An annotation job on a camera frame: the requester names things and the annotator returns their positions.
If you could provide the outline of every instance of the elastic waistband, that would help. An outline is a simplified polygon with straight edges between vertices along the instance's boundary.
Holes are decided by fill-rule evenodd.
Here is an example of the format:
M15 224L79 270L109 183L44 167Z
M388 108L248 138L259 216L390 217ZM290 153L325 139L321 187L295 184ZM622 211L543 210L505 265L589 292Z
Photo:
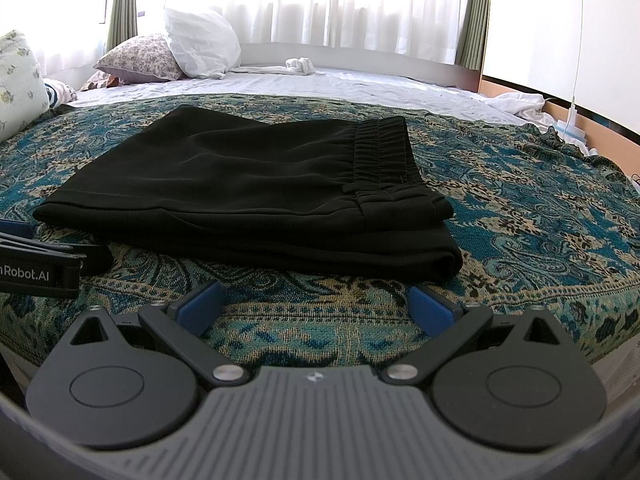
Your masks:
M404 117L358 124L354 139L353 181L421 184Z

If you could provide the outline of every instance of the black clip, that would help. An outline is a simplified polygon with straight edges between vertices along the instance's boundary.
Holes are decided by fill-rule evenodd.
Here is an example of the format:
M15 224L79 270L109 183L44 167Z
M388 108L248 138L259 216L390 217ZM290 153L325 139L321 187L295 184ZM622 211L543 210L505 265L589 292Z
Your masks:
M113 265L108 247L36 242L0 233L0 290L77 298L80 276L106 272Z

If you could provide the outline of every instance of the white wall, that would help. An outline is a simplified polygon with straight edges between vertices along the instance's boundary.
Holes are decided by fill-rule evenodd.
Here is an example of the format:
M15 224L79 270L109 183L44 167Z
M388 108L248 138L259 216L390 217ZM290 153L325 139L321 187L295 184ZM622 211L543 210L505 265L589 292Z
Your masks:
M95 73L93 64L80 66L77 68L67 68L53 74L46 74L44 77L49 79L57 79L68 84L71 88L79 90L80 87Z
M491 0L483 73L568 101L580 42L580 0Z
M640 134L640 0L584 0L575 101Z
M483 73L640 133L640 0L491 0Z

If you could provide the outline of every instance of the white bedsheet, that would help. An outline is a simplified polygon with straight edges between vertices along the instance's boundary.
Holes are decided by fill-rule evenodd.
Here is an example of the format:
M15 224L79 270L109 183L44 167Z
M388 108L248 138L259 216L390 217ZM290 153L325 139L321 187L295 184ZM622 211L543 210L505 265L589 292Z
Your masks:
M405 77L345 70L316 69L304 77L277 74L227 73L224 79L184 79L78 92L72 106L84 107L176 94L269 94L342 99L396 108L421 108L435 114L491 123L525 124L525 120L496 110L456 89Z

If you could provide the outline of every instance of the blue gripper pad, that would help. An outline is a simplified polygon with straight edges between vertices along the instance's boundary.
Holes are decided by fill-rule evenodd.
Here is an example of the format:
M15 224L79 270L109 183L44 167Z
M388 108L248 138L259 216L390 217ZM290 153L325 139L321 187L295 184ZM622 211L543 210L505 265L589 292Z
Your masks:
M33 238L33 228L29 222L19 220L0 219L0 233L19 236L20 238Z
M462 317L461 306L425 285L415 285L407 294L409 315L429 337L436 337Z
M175 322L196 337L204 334L222 314L225 295L219 282L207 282L184 297L184 302L173 303Z

